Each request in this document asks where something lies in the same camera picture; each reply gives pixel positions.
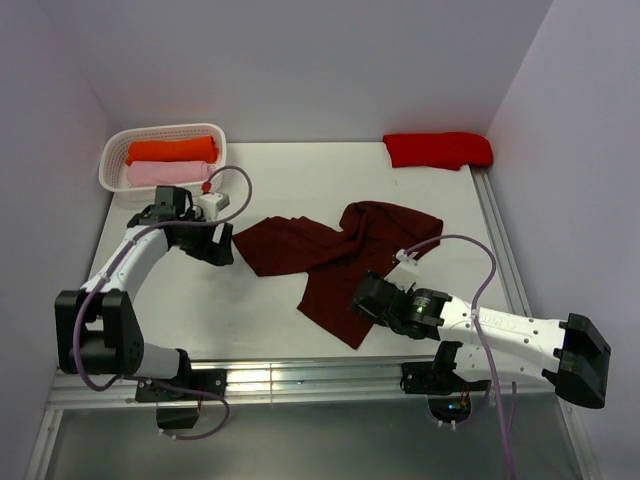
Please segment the dark red t-shirt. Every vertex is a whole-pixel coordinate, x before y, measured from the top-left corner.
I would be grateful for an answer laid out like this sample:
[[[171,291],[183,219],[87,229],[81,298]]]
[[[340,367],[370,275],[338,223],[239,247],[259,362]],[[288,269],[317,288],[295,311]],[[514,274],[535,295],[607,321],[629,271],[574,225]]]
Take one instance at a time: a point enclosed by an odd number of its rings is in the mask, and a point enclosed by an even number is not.
[[[307,274],[297,309],[357,349],[373,327],[349,311],[366,273],[388,274],[398,251],[440,236],[444,222],[407,207],[360,201],[346,206],[339,226],[334,230],[307,217],[269,217],[233,241],[258,277]]]

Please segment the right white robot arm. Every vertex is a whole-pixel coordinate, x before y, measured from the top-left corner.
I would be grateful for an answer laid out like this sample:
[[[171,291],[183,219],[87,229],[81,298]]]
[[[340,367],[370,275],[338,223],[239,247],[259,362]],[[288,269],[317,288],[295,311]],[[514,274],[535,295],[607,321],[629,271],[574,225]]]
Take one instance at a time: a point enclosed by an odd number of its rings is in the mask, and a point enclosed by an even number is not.
[[[375,324],[413,340],[434,340],[433,359],[402,365],[407,394],[450,395],[498,383],[549,383],[563,400],[605,405],[611,347],[588,317],[523,317],[482,308],[425,288],[403,290],[369,272],[350,305]]]

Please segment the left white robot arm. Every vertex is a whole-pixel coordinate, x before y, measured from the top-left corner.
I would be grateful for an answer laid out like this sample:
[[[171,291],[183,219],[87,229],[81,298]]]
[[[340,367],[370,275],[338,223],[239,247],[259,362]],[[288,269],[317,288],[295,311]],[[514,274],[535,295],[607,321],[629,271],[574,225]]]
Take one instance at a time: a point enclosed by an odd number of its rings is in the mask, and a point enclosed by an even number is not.
[[[154,266],[173,248],[210,265],[232,264],[233,227],[218,219],[227,195],[198,198],[184,188],[159,187],[152,204],[128,222],[108,262],[77,290],[55,299],[58,363],[67,374],[159,380],[172,399],[195,386],[188,353],[146,342],[133,302]]]

